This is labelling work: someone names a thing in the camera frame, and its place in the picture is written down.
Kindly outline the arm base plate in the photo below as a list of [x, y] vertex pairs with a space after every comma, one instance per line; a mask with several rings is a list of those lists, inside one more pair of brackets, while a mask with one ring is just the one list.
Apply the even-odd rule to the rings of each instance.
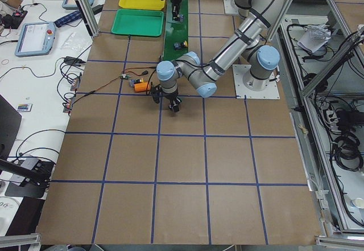
[[236, 16], [239, 14], [238, 7], [236, 6], [234, 0], [223, 0], [224, 12], [226, 15]]
[[235, 95], [238, 99], [279, 100], [274, 72], [270, 78], [258, 80], [251, 74], [251, 65], [233, 64]]

